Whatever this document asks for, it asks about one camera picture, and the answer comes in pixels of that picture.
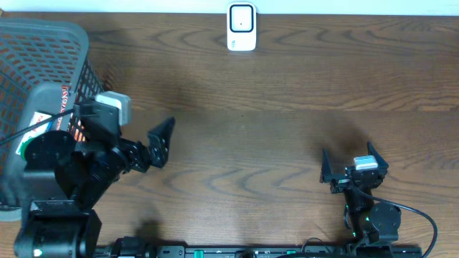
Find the white device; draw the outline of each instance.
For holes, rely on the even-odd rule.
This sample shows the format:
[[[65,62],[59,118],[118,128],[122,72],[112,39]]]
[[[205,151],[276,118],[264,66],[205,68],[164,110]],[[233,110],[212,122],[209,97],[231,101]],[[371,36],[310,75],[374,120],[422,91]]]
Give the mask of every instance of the white device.
[[[118,108],[120,126],[131,121],[131,98],[116,92],[102,92],[95,96],[95,101]]]
[[[232,51],[250,51],[257,43],[257,9],[249,2],[236,2],[227,10],[227,43]]]

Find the wire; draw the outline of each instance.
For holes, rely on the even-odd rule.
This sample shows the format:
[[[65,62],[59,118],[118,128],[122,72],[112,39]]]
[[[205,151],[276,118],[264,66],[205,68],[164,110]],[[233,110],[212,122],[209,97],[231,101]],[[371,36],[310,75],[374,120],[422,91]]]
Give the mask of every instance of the wire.
[[[317,237],[311,237],[310,239],[306,240],[306,242],[304,242],[303,246],[301,247],[301,252],[304,252],[304,251],[305,251],[304,249],[308,246],[308,243],[309,243],[311,240],[319,240],[320,242],[323,243],[322,239],[317,238]],[[324,245],[323,247],[325,247],[325,249],[327,249],[327,251],[331,254],[331,251],[330,251],[330,249],[329,249],[327,246]]]
[[[395,203],[393,201],[384,200],[384,199],[381,199],[381,198],[378,198],[378,197],[371,196],[371,195],[369,195],[367,193],[364,193],[362,190],[360,190],[359,187],[357,187],[357,185],[354,182],[354,179],[352,177],[350,178],[350,182],[351,182],[351,185],[354,187],[354,189],[357,191],[357,193],[359,193],[363,197],[366,197],[367,199],[371,199],[373,201],[378,201],[378,202],[390,204],[390,205],[393,205],[393,206],[396,206],[396,207],[399,207],[399,208],[402,208],[402,209],[406,209],[407,211],[411,211],[411,212],[414,212],[414,213],[416,213],[418,215],[421,215],[421,216],[425,217],[432,224],[432,227],[433,227],[432,241],[430,242],[430,245],[427,248],[427,251],[425,251],[425,253],[422,255],[422,258],[427,258],[427,256],[430,254],[430,252],[432,251],[433,247],[435,246],[435,243],[437,242],[437,236],[438,236],[437,224],[435,223],[435,221],[429,215],[425,214],[424,212],[422,212],[420,210],[405,206],[403,204],[398,204],[398,203]]]
[[[21,136],[21,135],[23,135],[23,134],[25,134],[25,133],[27,133],[27,132],[29,132],[31,130],[34,130],[35,128],[38,128],[38,127],[40,127],[42,125],[45,125],[45,124],[47,124],[47,123],[49,123],[49,122],[51,122],[53,120],[61,118],[61,117],[65,116],[65,115],[69,115],[71,113],[73,113],[73,109],[64,111],[64,112],[59,113],[57,115],[53,115],[52,117],[47,118],[47,119],[43,120],[40,123],[36,123],[34,125],[30,125],[28,128],[24,128],[24,129],[22,129],[22,130],[20,130],[20,131],[18,131],[16,133],[6,137],[6,138],[4,138],[3,140],[0,141],[0,145],[6,144],[6,143],[18,138],[19,136]]]
[[[342,254],[327,254],[327,253],[313,253],[313,252],[301,252],[296,254],[284,254],[276,258],[309,258],[309,257],[317,257],[317,258],[350,258],[352,256],[349,255],[342,255]]]

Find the white label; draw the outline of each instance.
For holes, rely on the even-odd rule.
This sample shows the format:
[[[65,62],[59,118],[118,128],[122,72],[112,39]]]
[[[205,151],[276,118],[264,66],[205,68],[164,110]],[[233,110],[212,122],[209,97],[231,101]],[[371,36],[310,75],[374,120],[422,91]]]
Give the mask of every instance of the white label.
[[[48,119],[50,117],[51,117],[51,115],[35,112],[34,113],[34,117],[30,121],[29,126],[36,125],[37,123],[40,123],[43,120],[46,120],[46,119]],[[35,128],[34,130],[30,130],[29,132],[25,133],[24,136],[22,137],[21,143],[17,147],[16,154],[17,155],[21,155],[21,146],[22,146],[22,144],[27,142],[30,138],[35,138],[38,135],[46,133],[49,130],[49,128],[48,128],[49,125],[50,125],[50,123],[46,123],[46,124],[44,124],[44,125],[42,125],[42,126],[40,126],[38,128]]]

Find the white servo cap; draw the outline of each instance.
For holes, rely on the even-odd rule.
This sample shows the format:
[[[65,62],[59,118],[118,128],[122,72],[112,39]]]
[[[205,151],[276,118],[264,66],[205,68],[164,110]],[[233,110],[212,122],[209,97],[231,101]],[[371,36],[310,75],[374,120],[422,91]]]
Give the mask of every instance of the white servo cap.
[[[120,126],[131,122],[131,98],[116,92],[102,92],[95,96],[95,101],[118,108]]]

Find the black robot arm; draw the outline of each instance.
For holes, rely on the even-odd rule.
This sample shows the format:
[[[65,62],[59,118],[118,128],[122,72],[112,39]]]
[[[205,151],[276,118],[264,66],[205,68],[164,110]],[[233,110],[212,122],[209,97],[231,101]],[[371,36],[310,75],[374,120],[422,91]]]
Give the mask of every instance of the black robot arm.
[[[120,137],[118,109],[90,100],[75,105],[85,141],[49,131],[25,150],[29,201],[15,242],[19,257],[92,257],[101,222],[92,210],[121,173],[145,173],[168,160],[175,119],[148,132],[150,146]]]

